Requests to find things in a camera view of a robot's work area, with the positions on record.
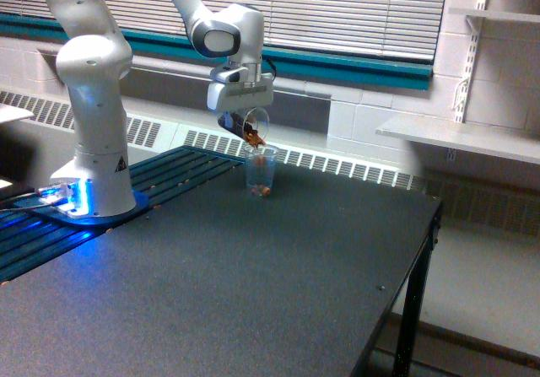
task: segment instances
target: window blinds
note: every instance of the window blinds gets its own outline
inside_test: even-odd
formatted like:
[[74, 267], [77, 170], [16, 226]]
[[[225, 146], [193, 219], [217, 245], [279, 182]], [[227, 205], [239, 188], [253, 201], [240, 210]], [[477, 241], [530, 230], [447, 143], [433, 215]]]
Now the window blinds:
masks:
[[[121, 27], [184, 35], [170, 0], [105, 0]], [[265, 15], [270, 46], [432, 61], [444, 0], [203, 0]], [[1, 13], [50, 18], [45, 0], [0, 0]]]

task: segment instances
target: black table surface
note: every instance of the black table surface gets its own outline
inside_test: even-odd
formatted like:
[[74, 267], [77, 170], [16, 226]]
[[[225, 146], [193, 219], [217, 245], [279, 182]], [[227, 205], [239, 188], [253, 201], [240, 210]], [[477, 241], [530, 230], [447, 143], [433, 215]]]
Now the black table surface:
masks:
[[1, 287], [0, 375], [350, 375], [439, 205], [236, 168]]

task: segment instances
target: white robotic arm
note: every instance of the white robotic arm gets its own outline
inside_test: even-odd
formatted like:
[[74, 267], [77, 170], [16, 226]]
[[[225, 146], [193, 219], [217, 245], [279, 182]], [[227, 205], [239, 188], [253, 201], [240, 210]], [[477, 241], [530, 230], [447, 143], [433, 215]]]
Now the white robotic arm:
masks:
[[261, 72], [262, 13], [243, 4], [212, 13], [201, 0], [172, 1], [195, 50], [204, 57], [227, 57], [227, 62], [211, 73], [208, 108], [221, 112], [272, 104], [272, 74]]
[[58, 208], [74, 218], [110, 217], [135, 207], [127, 168], [126, 112], [119, 80], [132, 50], [104, 0], [46, 0], [71, 38], [58, 52], [75, 119], [74, 159], [51, 177], [74, 185]]

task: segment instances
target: plastic cup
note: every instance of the plastic cup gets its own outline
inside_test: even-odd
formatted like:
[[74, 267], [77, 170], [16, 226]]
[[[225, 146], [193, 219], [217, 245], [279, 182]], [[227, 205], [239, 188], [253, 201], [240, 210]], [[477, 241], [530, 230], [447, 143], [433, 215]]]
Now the plastic cup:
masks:
[[246, 145], [244, 151], [246, 152], [247, 190], [253, 196], [270, 196], [279, 149], [271, 145], [265, 145], [257, 149], [251, 145]]

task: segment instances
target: teal window frame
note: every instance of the teal window frame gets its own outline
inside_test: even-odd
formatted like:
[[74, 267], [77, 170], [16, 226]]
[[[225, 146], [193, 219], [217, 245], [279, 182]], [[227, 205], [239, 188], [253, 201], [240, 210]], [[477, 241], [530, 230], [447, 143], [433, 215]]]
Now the teal window frame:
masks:
[[[193, 50], [189, 40], [181, 35], [129, 29], [122, 29], [122, 33], [135, 52], [145, 52], [161, 57], [208, 60]], [[68, 40], [62, 26], [54, 19], [7, 13], [0, 13], [0, 34], [63, 42]], [[433, 66], [423, 63], [346, 57], [271, 46], [265, 46], [262, 55], [272, 60], [278, 69], [278, 74], [339, 81], [349, 85], [361, 83], [427, 90], [433, 76]]]

